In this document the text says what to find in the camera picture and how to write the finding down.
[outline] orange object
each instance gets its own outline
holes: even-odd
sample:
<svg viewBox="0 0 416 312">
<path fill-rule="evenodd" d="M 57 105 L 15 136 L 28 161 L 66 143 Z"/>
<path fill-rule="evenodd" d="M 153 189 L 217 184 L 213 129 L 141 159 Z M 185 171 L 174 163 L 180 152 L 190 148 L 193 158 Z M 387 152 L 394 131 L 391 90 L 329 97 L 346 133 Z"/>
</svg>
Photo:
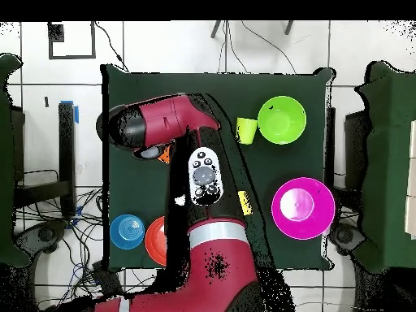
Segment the orange object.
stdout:
<svg viewBox="0 0 416 312">
<path fill-rule="evenodd" d="M 165 217 L 152 222 L 146 232 L 145 247 L 149 256 L 161 266 L 166 266 Z"/>
<path fill-rule="evenodd" d="M 166 164 L 169 163 L 169 151 L 170 151 L 171 146 L 167 146 L 165 148 L 165 151 L 163 152 L 163 154 L 158 158 L 161 162 L 164 162 Z"/>
</svg>

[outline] black frame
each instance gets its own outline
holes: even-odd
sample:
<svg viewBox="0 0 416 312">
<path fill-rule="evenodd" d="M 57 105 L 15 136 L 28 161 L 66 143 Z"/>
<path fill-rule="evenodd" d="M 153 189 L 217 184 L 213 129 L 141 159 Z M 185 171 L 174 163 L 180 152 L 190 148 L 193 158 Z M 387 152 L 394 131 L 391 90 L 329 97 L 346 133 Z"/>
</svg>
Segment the black frame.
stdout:
<svg viewBox="0 0 416 312">
<path fill-rule="evenodd" d="M 60 103 L 58 105 L 58 115 L 60 181 L 30 186 L 16 186 L 15 208 L 61 197 L 62 216 L 69 218 L 76 214 L 74 111 L 72 104 Z M 14 133 L 17 132 L 22 133 L 23 138 L 22 121 L 19 121 L 19 127 L 14 128 Z M 15 141 L 16 160 L 21 162 L 19 169 L 23 171 L 23 140 Z"/>
</svg>

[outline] yellow-green cup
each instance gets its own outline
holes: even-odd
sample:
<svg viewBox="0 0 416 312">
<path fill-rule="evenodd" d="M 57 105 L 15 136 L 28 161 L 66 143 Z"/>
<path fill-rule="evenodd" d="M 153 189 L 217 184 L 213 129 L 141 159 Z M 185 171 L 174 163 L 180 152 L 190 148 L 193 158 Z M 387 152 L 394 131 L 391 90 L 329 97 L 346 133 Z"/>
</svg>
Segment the yellow-green cup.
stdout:
<svg viewBox="0 0 416 312">
<path fill-rule="evenodd" d="M 257 126 L 258 124 L 256 119 L 243 119 L 241 117 L 237 117 L 237 142 L 240 144 L 251 145 L 253 143 Z"/>
</svg>

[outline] blue cup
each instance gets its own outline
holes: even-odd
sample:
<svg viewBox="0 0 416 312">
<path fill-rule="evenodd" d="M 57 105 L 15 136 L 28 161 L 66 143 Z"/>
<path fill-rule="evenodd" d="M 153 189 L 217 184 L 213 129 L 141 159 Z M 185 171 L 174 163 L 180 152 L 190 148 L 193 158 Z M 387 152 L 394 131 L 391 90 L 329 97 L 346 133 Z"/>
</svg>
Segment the blue cup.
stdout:
<svg viewBox="0 0 416 312">
<path fill-rule="evenodd" d="M 145 225 L 135 215 L 123 214 L 110 225 L 110 238 L 115 246 L 123 250 L 134 249 L 145 237 Z"/>
</svg>

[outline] green bowl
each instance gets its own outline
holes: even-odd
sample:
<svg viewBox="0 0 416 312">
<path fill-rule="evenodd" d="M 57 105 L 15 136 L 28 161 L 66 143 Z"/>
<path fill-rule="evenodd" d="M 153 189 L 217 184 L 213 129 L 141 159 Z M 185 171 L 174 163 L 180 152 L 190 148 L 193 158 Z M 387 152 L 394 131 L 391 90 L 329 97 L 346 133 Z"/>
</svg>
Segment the green bowl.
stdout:
<svg viewBox="0 0 416 312">
<path fill-rule="evenodd" d="M 306 113 L 296 99 L 278 96 L 269 99 L 258 112 L 260 133 L 270 142 L 294 142 L 305 130 Z"/>
</svg>

